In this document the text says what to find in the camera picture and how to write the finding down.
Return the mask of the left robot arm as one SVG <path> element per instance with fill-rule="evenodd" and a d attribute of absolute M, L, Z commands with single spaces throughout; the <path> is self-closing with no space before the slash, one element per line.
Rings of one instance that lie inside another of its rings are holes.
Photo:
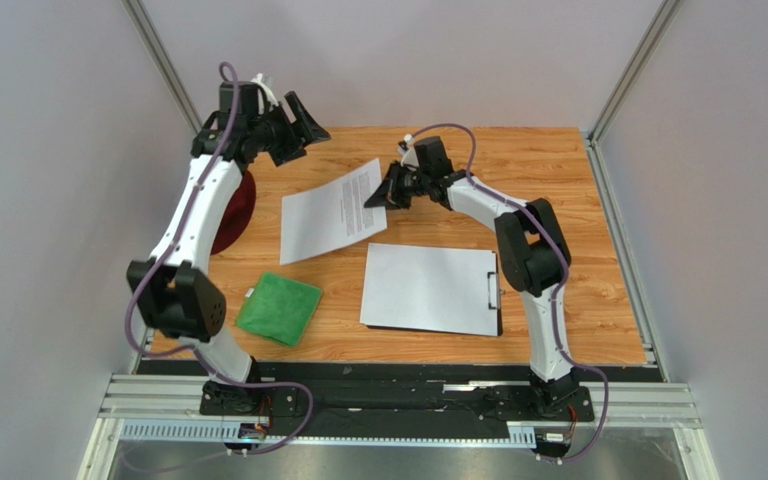
<path fill-rule="evenodd" d="M 260 81 L 219 88 L 219 107 L 191 144 L 184 192 L 160 241 L 145 260 L 132 261 L 126 279 L 132 291 L 124 313 L 130 346 L 147 356 L 133 323 L 179 341 L 177 352 L 193 352 L 215 385 L 256 397 L 266 389 L 256 360 L 225 325 L 224 294 L 208 276 L 209 261 L 225 211 L 249 165 L 267 153 L 282 166 L 330 140 L 298 95 L 276 99 Z"/>

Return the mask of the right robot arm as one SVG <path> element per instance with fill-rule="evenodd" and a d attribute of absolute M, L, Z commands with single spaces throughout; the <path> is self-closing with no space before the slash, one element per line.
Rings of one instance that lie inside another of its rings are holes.
<path fill-rule="evenodd" d="M 413 198 L 427 197 L 495 234 L 502 273 L 520 294 L 528 320 L 531 388 L 543 408 L 560 408 L 579 383 L 563 335 L 571 255 L 552 205 L 544 198 L 527 201 L 506 195 L 455 169 L 438 136 L 407 136 L 399 152 L 401 159 L 389 165 L 365 207 L 401 210 Z"/>

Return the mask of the printed white paper sheet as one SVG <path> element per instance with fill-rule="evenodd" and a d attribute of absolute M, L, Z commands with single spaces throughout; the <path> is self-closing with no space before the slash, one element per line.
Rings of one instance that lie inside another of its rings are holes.
<path fill-rule="evenodd" d="M 324 185 L 285 196 L 279 263 L 314 258 L 385 231 L 385 209 L 364 206 L 381 183 L 380 160 L 375 158 Z"/>

